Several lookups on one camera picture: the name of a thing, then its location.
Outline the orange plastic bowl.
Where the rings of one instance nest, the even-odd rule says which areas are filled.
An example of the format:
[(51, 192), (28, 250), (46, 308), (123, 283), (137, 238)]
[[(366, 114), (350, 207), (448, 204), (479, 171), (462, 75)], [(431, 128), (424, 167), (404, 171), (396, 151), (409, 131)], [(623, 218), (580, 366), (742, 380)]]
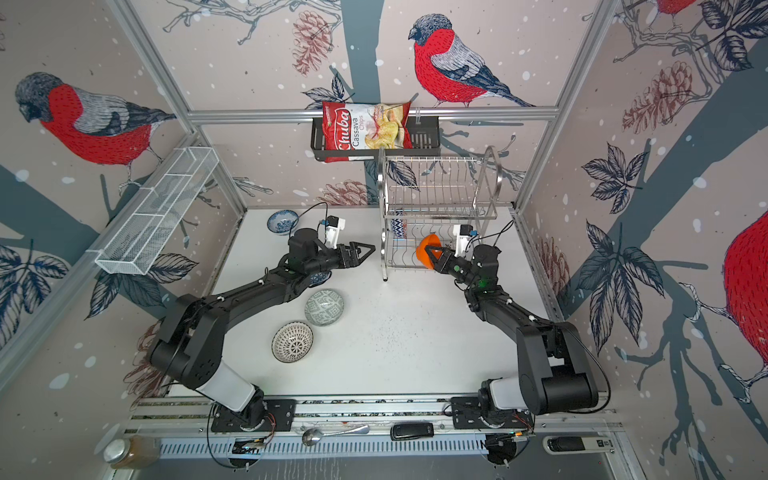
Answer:
[(427, 269), (433, 270), (443, 253), (443, 245), (436, 234), (425, 237), (416, 249), (417, 260)]

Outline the blue triangle pattern bowl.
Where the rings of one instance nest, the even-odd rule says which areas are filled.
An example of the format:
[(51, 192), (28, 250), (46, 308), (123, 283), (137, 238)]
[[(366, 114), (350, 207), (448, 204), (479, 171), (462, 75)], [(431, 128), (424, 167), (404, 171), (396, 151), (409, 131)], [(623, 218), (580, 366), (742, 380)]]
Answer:
[(325, 282), (327, 282), (332, 276), (331, 271), (326, 272), (318, 272), (310, 276), (309, 280), (309, 287), (314, 288), (316, 286), (322, 285)]

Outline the stainless steel dish rack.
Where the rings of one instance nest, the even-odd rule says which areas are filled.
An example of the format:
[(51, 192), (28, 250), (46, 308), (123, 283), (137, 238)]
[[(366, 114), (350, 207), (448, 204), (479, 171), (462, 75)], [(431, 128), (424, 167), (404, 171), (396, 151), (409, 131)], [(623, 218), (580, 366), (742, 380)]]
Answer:
[[(381, 215), (381, 270), (387, 281), (392, 270), (423, 269), (416, 258), (420, 242), (436, 234), (454, 253), (453, 226), (471, 224), (482, 237), (498, 216), (502, 167), (495, 148), (469, 157), (377, 156), (377, 188)], [(395, 240), (390, 220), (402, 215), (408, 239)]]

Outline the red patterned bowl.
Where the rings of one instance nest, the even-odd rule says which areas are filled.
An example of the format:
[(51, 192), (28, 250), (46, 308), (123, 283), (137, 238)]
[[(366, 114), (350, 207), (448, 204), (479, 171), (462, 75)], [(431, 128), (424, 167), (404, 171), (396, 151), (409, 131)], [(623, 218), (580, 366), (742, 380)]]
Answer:
[(407, 221), (402, 215), (396, 215), (390, 220), (390, 230), (395, 240), (408, 239)]

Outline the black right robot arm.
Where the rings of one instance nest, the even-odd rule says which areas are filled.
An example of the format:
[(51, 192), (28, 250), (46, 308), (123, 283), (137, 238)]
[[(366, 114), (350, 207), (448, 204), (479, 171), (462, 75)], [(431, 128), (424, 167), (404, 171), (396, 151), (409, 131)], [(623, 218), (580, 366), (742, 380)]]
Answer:
[(517, 388), (525, 409), (534, 415), (592, 414), (599, 388), (590, 366), (594, 356), (569, 322), (553, 322), (522, 307), (499, 284), (501, 250), (481, 244), (471, 259), (450, 249), (429, 245), (426, 264), (463, 284), (470, 311), (495, 326), (516, 344)]

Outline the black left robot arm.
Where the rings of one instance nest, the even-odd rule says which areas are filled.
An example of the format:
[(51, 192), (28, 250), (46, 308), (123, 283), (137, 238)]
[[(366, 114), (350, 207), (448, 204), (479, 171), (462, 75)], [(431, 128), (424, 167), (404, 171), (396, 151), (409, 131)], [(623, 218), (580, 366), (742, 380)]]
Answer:
[(358, 267), (374, 251), (373, 245), (354, 241), (327, 247), (315, 230), (298, 230), (277, 266), (257, 280), (218, 295), (179, 297), (149, 349), (151, 366), (228, 409), (246, 427), (259, 426), (267, 414), (264, 393), (223, 361), (226, 334), (242, 321), (298, 298), (310, 287), (312, 275)]

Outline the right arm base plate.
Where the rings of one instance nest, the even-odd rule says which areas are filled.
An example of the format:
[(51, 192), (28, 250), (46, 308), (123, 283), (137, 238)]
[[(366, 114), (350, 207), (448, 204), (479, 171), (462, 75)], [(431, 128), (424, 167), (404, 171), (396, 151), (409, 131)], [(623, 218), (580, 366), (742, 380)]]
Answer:
[(525, 409), (498, 409), (492, 402), (478, 397), (451, 397), (446, 414), (456, 430), (517, 429), (532, 430), (534, 416)]

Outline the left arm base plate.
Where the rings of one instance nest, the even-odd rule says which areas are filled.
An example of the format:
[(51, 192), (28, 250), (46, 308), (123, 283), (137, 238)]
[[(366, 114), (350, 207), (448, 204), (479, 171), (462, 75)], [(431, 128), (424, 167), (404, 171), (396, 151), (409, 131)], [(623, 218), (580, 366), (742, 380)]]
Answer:
[(233, 411), (216, 404), (211, 415), (213, 433), (287, 432), (291, 430), (297, 402), (294, 399), (252, 401), (244, 410)]

